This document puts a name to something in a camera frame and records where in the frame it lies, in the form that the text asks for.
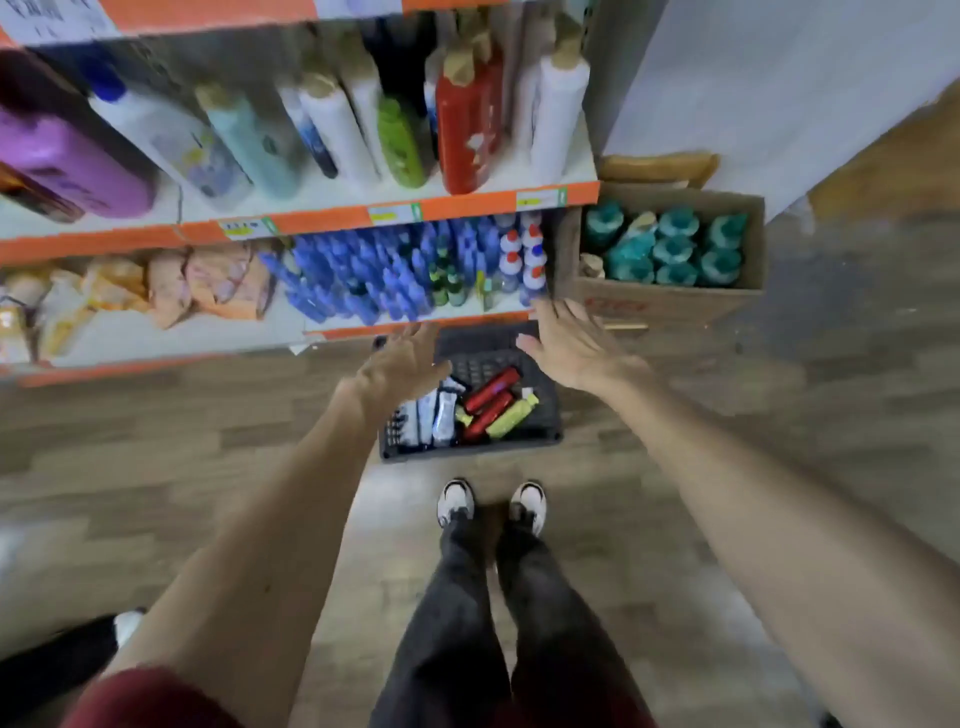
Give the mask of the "black bag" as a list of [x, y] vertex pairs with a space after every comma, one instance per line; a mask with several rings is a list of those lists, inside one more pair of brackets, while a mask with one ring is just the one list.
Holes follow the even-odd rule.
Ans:
[[11, 728], [101, 674], [146, 612], [101, 615], [1, 658], [0, 728]]

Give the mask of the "row of white red-capped bottles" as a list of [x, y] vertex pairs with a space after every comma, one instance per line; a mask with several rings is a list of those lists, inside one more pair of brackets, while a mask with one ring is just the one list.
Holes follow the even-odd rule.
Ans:
[[546, 243], [540, 213], [521, 213], [519, 226], [502, 232], [494, 281], [499, 291], [516, 295], [524, 309], [546, 294]]

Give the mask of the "red bottle beige cap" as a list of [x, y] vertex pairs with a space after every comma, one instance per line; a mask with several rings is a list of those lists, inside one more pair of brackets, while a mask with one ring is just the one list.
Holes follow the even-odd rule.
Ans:
[[497, 78], [469, 44], [455, 44], [443, 57], [435, 91], [438, 155], [452, 196], [473, 194], [490, 176], [500, 120]]

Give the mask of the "yellow green bottle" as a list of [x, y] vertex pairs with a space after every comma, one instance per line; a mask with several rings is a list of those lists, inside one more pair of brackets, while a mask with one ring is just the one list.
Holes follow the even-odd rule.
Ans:
[[526, 394], [513, 402], [487, 428], [486, 435], [491, 440], [501, 440], [515, 430], [540, 403], [540, 398], [533, 393]]

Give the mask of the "white bottle beige cap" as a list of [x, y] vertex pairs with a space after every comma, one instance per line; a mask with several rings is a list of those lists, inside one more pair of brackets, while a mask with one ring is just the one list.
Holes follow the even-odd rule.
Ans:
[[339, 68], [343, 87], [350, 99], [370, 153], [383, 157], [378, 131], [378, 109], [382, 97], [378, 67], [358, 30], [349, 30], [338, 40]]
[[377, 165], [339, 80], [324, 69], [305, 70], [299, 95], [340, 175], [357, 187], [377, 186]]
[[559, 37], [539, 61], [530, 159], [540, 185], [558, 184], [563, 176], [590, 76], [578, 34]]
[[523, 14], [520, 63], [513, 84], [510, 138], [527, 160], [534, 135], [534, 112], [539, 94], [541, 61], [556, 43], [555, 8], [547, 1], [528, 3]]

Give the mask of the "red spray bottle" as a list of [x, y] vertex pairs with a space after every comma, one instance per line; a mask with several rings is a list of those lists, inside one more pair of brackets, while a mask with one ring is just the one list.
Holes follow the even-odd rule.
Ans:
[[511, 388], [522, 378], [521, 371], [516, 366], [509, 366], [501, 370], [479, 389], [471, 392], [463, 401], [463, 409], [470, 416], [477, 415], [497, 396], [503, 392], [510, 394]]
[[462, 441], [467, 443], [480, 442], [487, 437], [487, 430], [512, 406], [516, 398], [511, 390], [496, 394], [475, 415], [462, 430]]

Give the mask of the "person's left forearm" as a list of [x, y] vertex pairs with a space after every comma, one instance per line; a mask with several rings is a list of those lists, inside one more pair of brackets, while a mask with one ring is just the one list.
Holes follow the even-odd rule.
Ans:
[[163, 669], [244, 728], [286, 728], [367, 460], [383, 382], [342, 380], [290, 461], [245, 499], [150, 608], [104, 678]]

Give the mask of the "flat brown cardboard piece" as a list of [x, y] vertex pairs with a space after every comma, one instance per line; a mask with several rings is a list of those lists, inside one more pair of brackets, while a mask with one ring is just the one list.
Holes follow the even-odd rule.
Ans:
[[722, 162], [718, 153], [682, 151], [651, 156], [611, 154], [596, 162], [601, 181], [702, 189]]

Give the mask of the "white paper sign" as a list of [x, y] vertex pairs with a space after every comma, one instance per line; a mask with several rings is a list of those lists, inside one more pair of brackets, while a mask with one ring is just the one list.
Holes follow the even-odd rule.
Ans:
[[0, 0], [0, 30], [21, 46], [89, 43], [123, 36], [99, 0]]

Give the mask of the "orange white shelf unit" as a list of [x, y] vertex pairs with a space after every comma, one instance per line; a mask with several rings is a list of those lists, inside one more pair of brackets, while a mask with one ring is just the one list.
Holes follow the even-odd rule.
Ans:
[[[507, 10], [524, 0], [99, 0], [122, 37], [191, 34], [220, 29], [291, 26], [300, 21], [330, 23], [424, 11], [462, 11], [477, 6]], [[0, 30], [0, 50], [27, 47]], [[576, 127], [563, 175], [558, 183], [539, 184], [525, 156], [503, 148], [487, 183], [470, 195], [451, 196], [438, 174], [426, 185], [404, 189], [384, 181], [368, 193], [350, 192], [309, 171], [294, 199], [274, 203], [259, 192], [225, 215], [191, 200], [164, 180], [157, 202], [144, 217], [113, 222], [85, 217], [59, 226], [0, 200], [0, 265], [21, 265], [66, 257], [121, 254], [140, 250], [210, 246], [234, 242], [222, 234], [219, 220], [269, 217], [280, 236], [371, 227], [368, 206], [419, 202], [422, 221], [488, 213], [516, 212], [522, 189], [567, 187], [567, 205], [582, 206], [598, 197], [599, 181], [586, 122]], [[0, 379], [25, 386], [69, 383], [137, 374], [260, 349], [290, 347], [298, 351], [327, 340], [374, 336], [395, 330], [391, 322], [372, 326], [312, 324], [282, 295], [263, 321], [234, 321], [201, 313], [168, 330], [159, 330], [143, 314], [107, 311], [97, 314], [68, 354], [51, 361], [0, 366]]]

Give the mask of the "person's right forearm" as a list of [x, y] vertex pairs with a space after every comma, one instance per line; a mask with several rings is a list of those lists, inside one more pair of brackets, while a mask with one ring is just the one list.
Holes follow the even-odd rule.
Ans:
[[596, 393], [676, 483], [766, 632], [844, 728], [960, 728], [959, 564], [639, 361]]

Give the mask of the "white bottle blue cap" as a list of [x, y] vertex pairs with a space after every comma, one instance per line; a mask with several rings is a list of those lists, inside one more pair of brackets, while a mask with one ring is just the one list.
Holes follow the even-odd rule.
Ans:
[[80, 65], [91, 109], [177, 182], [218, 213], [236, 208], [253, 184], [210, 125], [183, 104], [124, 79], [106, 62]]

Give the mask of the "group of blue bottles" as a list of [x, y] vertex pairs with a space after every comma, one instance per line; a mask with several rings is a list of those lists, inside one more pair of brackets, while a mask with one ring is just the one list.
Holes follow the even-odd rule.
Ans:
[[[499, 237], [517, 226], [506, 214], [303, 233], [272, 244], [260, 259], [282, 299], [312, 325], [486, 314], [503, 297], [495, 282]], [[440, 250], [462, 277], [462, 306], [433, 304], [428, 269]]]

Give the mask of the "orange snack packet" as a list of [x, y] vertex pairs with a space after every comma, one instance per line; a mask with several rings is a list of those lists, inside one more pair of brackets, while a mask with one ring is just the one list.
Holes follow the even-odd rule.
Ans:
[[272, 251], [270, 243], [254, 241], [193, 249], [184, 273], [194, 309], [226, 320], [262, 320], [273, 275], [260, 254]]
[[82, 277], [80, 293], [92, 310], [150, 310], [146, 268], [125, 257], [93, 258]]
[[50, 269], [0, 270], [0, 366], [36, 360], [38, 315], [51, 286]]
[[148, 263], [149, 315], [162, 331], [174, 327], [192, 310], [186, 261], [187, 252], [183, 249], [167, 249], [154, 255]]
[[50, 282], [40, 304], [37, 338], [38, 357], [45, 361], [68, 355], [97, 312], [78, 273], [55, 269]]

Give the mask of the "cluster of small green bottles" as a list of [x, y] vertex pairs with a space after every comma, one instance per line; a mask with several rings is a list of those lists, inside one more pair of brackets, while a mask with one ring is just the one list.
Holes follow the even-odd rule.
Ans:
[[429, 265], [428, 276], [434, 307], [459, 308], [466, 303], [467, 293], [462, 276], [447, 249], [438, 251], [436, 261]]

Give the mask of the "large purple bottle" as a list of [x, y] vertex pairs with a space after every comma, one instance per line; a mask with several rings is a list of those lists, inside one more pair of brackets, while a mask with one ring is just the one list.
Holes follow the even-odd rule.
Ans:
[[104, 219], [138, 219], [156, 200], [150, 180], [50, 113], [18, 113], [0, 103], [0, 163]]

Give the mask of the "brown cardboard box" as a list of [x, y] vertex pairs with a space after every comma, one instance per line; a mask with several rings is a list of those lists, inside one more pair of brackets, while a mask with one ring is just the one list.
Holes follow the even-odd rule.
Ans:
[[691, 208], [704, 222], [724, 214], [747, 215], [744, 261], [732, 287], [683, 287], [592, 278], [580, 272], [584, 207], [570, 208], [558, 223], [552, 291], [576, 300], [606, 320], [652, 327], [706, 325], [762, 297], [767, 279], [767, 245], [762, 196], [678, 188], [630, 181], [599, 182], [598, 200], [616, 202], [627, 213], [662, 213]]

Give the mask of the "white black left shoe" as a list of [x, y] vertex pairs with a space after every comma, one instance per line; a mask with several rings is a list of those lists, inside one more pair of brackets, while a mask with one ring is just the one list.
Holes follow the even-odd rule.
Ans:
[[475, 515], [474, 489], [462, 478], [446, 483], [437, 501], [437, 520], [442, 529], [460, 521], [471, 521]]

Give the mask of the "group of teal bottles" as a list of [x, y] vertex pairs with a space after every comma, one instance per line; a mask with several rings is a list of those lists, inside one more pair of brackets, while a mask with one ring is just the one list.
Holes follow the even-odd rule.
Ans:
[[601, 201], [582, 213], [579, 274], [597, 281], [734, 288], [741, 277], [747, 212], [708, 216], [688, 205], [630, 212]]

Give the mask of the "black bottle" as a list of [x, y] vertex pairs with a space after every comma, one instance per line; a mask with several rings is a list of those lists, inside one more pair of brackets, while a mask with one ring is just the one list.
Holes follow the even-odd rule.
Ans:
[[430, 11], [381, 16], [376, 20], [375, 54], [381, 87], [426, 116], [426, 59], [436, 48], [436, 27]]

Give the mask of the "white black shoe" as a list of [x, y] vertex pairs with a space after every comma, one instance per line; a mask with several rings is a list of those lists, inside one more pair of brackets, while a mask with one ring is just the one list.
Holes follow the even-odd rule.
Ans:
[[510, 503], [509, 523], [534, 537], [540, 537], [547, 515], [546, 492], [540, 482], [528, 480], [513, 493]]
[[437, 520], [442, 529], [460, 521], [471, 521], [475, 515], [474, 489], [462, 478], [446, 483], [437, 501]]

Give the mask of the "white black right shoe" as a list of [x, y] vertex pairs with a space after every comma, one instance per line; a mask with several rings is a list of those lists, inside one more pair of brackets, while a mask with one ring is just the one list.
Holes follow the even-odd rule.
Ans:
[[528, 480], [513, 493], [510, 503], [509, 523], [534, 537], [540, 537], [547, 515], [546, 492], [540, 482]]

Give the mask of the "person's right hand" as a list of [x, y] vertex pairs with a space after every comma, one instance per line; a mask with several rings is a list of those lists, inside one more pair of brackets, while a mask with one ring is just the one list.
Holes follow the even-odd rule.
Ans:
[[541, 342], [551, 348], [549, 370], [555, 383], [609, 402], [651, 382], [654, 373], [642, 358], [625, 352], [605, 326], [570, 298], [532, 300]]

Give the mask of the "light teal bottle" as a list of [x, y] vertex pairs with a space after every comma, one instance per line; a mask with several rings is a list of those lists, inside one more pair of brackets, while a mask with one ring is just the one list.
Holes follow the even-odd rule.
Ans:
[[196, 85], [194, 93], [214, 132], [256, 189], [279, 201], [294, 198], [301, 179], [298, 168], [248, 94], [211, 80]]

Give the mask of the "person's left hand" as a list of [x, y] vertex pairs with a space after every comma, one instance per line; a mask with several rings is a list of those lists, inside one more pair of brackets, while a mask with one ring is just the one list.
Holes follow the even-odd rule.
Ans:
[[366, 416], [377, 427], [388, 422], [405, 402], [417, 400], [438, 386], [426, 386], [424, 371], [436, 358], [440, 327], [418, 322], [391, 334], [351, 379]]

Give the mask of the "black plastic basket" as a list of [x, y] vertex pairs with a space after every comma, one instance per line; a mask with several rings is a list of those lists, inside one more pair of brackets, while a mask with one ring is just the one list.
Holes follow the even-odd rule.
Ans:
[[[378, 454], [384, 463], [396, 464], [430, 457], [454, 455], [481, 455], [534, 447], [547, 447], [560, 443], [564, 438], [560, 400], [553, 380], [537, 364], [516, 346], [519, 334], [537, 334], [534, 321], [518, 324], [488, 324], [467, 328], [444, 329], [439, 334], [436, 358], [449, 360], [452, 365], [450, 378], [462, 383], [462, 394], [457, 409], [456, 435], [449, 446], [431, 444], [418, 449], [400, 447], [397, 440], [397, 409], [379, 435]], [[472, 416], [467, 414], [464, 400], [474, 390], [509, 366], [521, 372], [521, 379], [510, 391], [515, 402], [533, 393], [539, 404], [522, 423], [505, 438], [492, 440], [486, 435], [480, 442], [462, 441], [462, 432]]]

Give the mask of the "red shirt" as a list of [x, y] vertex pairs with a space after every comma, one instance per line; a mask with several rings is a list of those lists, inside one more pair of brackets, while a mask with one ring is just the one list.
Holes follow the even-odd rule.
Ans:
[[195, 685], [157, 666], [93, 681], [58, 728], [245, 728]]

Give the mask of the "dark grey trousers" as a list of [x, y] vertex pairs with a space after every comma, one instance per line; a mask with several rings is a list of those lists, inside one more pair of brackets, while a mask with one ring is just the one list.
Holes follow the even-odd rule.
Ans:
[[512, 671], [492, 616], [481, 520], [456, 512], [439, 545], [370, 728], [659, 728], [598, 616], [529, 528], [506, 522], [495, 551], [517, 629]]

